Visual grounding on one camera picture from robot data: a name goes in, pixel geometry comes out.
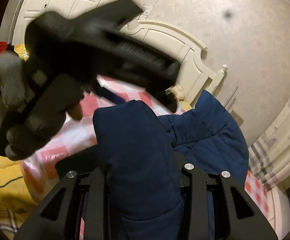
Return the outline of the grey gloved left hand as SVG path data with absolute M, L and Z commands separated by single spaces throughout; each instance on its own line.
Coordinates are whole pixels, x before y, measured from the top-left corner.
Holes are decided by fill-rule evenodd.
M 15 52 L 0 54 L 0 155 L 17 161 L 44 147 L 66 117 L 82 119 L 81 84 L 68 75 L 35 82 Z

